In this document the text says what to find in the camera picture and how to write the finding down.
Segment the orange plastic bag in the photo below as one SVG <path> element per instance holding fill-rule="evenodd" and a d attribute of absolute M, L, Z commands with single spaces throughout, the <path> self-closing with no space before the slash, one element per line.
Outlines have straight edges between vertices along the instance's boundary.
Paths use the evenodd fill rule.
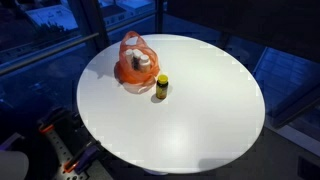
<path fill-rule="evenodd" d="M 149 56 L 151 61 L 149 72 L 142 73 L 133 69 L 132 65 L 126 60 L 126 51 L 128 49 L 138 49 Z M 127 32 L 120 43 L 119 60 L 114 66 L 117 79 L 121 83 L 151 88 L 156 84 L 156 77 L 159 71 L 160 67 L 156 52 L 147 45 L 146 41 L 137 32 Z"/>

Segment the white cap bottle in bag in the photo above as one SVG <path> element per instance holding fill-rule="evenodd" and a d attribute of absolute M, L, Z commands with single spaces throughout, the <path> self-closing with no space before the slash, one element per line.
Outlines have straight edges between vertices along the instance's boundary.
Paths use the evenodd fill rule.
<path fill-rule="evenodd" d="M 142 52 L 138 49 L 133 50 L 133 68 L 135 70 L 139 69 L 139 59 L 140 56 L 142 55 Z"/>

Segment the yellow cap vitamin bottle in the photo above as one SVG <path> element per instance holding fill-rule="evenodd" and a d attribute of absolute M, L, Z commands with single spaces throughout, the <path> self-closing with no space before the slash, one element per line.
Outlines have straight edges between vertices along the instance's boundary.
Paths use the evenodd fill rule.
<path fill-rule="evenodd" d="M 166 98 L 168 85 L 169 85 L 168 77 L 166 75 L 159 75 L 157 79 L 157 86 L 156 86 L 156 97 L 158 99 Z"/>

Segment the white cap bottle right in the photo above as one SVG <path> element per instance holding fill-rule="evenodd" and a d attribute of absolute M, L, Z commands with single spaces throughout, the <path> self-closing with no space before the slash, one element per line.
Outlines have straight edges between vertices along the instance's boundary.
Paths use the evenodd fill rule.
<path fill-rule="evenodd" d="M 150 70 L 151 67 L 151 61 L 148 55 L 142 55 L 140 57 L 140 71 L 145 73 L 148 72 Z"/>

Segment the purple orange clamp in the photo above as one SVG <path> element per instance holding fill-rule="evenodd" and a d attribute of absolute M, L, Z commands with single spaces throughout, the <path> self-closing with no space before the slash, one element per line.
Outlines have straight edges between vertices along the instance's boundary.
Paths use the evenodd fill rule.
<path fill-rule="evenodd" d="M 81 174 L 96 159 L 99 152 L 100 149 L 97 143 L 88 143 L 63 165 L 63 171 Z"/>

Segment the metal window handrail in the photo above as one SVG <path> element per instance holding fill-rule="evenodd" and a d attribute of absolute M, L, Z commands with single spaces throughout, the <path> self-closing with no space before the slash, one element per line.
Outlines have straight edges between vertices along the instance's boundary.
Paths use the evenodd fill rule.
<path fill-rule="evenodd" d="M 36 63 L 36 62 L 38 62 L 38 61 L 40 61 L 42 59 L 45 59 L 45 58 L 47 58 L 49 56 L 55 55 L 55 54 L 60 53 L 60 52 L 62 52 L 64 50 L 72 48 L 72 47 L 74 47 L 76 45 L 84 43 L 84 42 L 86 42 L 88 40 L 91 40 L 91 39 L 97 37 L 97 36 L 99 36 L 99 33 L 94 33 L 94 34 L 91 34 L 89 36 L 83 37 L 83 38 L 81 38 L 79 40 L 75 40 L 75 41 L 73 41 L 73 42 L 71 42 L 71 43 L 69 43 L 67 45 L 64 45 L 64 46 L 61 46 L 61 47 L 57 47 L 57 48 L 55 48 L 55 49 L 53 49 L 53 50 L 51 50 L 49 52 L 42 53 L 42 54 L 40 54 L 38 56 L 32 57 L 32 58 L 24 60 L 22 62 L 11 64 L 11 65 L 9 65 L 7 67 L 4 67 L 4 68 L 0 69 L 0 76 L 6 75 L 8 73 L 11 73 L 12 71 L 15 71 L 15 70 L 18 70 L 18 69 L 23 68 L 25 66 L 31 65 L 33 63 Z"/>

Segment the orange handled clamp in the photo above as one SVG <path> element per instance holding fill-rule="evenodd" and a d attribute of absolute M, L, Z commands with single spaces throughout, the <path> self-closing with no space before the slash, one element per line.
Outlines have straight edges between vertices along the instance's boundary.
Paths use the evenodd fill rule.
<path fill-rule="evenodd" d="M 66 108 L 58 107 L 50 111 L 44 117 L 38 120 L 38 131 L 45 134 L 54 129 L 54 124 L 71 115 L 72 112 Z"/>

